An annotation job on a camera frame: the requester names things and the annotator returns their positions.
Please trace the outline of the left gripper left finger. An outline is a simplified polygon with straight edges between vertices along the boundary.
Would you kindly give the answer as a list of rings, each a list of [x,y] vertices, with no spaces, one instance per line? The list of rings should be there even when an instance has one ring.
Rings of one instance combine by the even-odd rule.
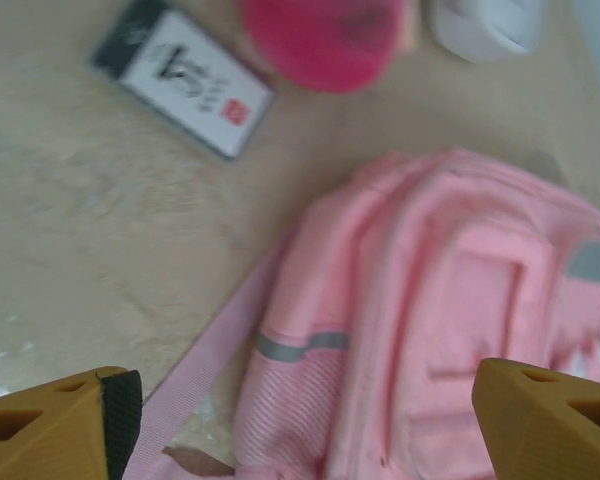
[[[120,479],[140,433],[138,371],[106,366],[0,397],[0,479]]]

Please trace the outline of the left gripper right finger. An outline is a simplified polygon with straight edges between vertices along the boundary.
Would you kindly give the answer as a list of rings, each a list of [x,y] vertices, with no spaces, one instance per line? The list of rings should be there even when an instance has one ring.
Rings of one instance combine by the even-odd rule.
[[[600,479],[600,383],[488,358],[472,403],[498,479]]]

